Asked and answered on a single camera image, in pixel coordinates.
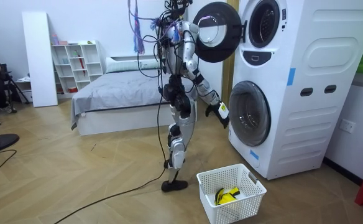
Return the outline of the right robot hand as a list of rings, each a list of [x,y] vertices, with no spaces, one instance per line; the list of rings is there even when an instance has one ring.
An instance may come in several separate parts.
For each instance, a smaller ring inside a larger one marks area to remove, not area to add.
[[[205,116],[208,117],[211,112],[216,115],[223,128],[226,129],[229,124],[229,110],[226,104],[222,101],[219,101],[214,105],[209,104],[205,110]]]

